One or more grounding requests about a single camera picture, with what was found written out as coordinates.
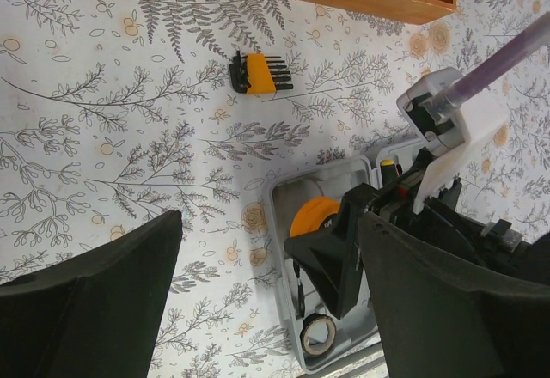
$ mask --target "black plastic part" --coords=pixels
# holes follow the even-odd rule
[[[440,125],[436,125],[436,122],[434,122],[432,116],[430,116],[426,109],[420,105],[420,103],[429,98],[431,98],[431,94],[426,93],[412,99],[412,110],[407,111],[407,114],[423,135],[425,135],[428,131],[434,133],[436,136],[443,135],[445,132],[454,127],[453,122],[449,119]]]
[[[369,185],[356,186],[344,195],[331,227],[284,242],[284,250],[306,272],[328,311],[337,319],[357,304],[363,265],[356,228],[366,202],[377,192]]]
[[[382,176],[382,185],[385,186],[389,182],[396,180],[399,177],[397,167],[394,163],[391,165],[380,165],[380,175]]]
[[[181,235],[170,211],[0,286],[0,375],[146,377]]]
[[[236,56],[232,59],[232,63],[229,65],[229,78],[235,92],[246,94],[250,83],[248,83],[246,66],[242,62],[242,59],[241,52],[237,52]]]
[[[550,376],[550,288],[480,268],[371,213],[358,242],[392,378]]]

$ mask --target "gray plastic housing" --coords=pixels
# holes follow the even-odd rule
[[[423,146],[424,142],[419,139],[389,146],[378,154],[376,164],[380,164],[383,159],[393,159],[402,165],[403,170],[407,170]],[[264,189],[267,225],[272,236],[273,253],[279,274],[276,282],[278,312],[282,323],[289,330],[296,359],[307,374],[318,372],[331,364],[334,364],[331,367],[331,370],[334,370],[335,367],[344,368],[351,362],[356,362],[357,357],[351,355],[352,350],[368,340],[376,344],[372,339],[378,334],[376,318],[369,305],[370,292],[365,275],[361,281],[356,307],[341,320],[336,320],[327,311],[313,284],[302,271],[305,317],[313,312],[326,314],[333,318],[337,327],[336,340],[330,351],[319,357],[305,354],[300,342],[303,318],[297,313],[296,275],[292,259],[284,252],[284,241],[289,237],[294,216],[310,199],[327,196],[340,201],[346,192],[361,183],[379,188],[380,182],[382,177],[378,168],[372,169],[366,157],[355,156],[281,176],[268,182]]]

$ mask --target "wall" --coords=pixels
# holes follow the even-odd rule
[[[0,282],[176,208],[186,240],[150,376],[297,374],[262,188],[410,136],[407,87],[468,72],[550,0],[459,4],[414,27],[293,0],[0,0]],[[284,56],[295,89],[237,95],[235,49]],[[531,241],[550,213],[549,53],[491,86],[510,123],[462,172],[460,210]]]

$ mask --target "fern leaf pattern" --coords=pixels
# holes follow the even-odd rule
[[[184,32],[194,35],[196,43],[223,58],[228,57],[229,51],[223,49],[220,34],[261,52],[253,31],[258,30],[274,44],[273,25],[285,29],[281,8],[292,9],[288,0],[137,0],[137,3],[144,13],[149,42],[153,43],[162,24],[182,63]]]

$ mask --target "roll of tape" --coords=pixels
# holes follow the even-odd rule
[[[327,330],[322,331],[320,326],[325,326]],[[333,347],[335,339],[336,324],[330,316],[311,314],[303,320],[300,342],[302,349],[310,356],[320,357],[327,353]]]

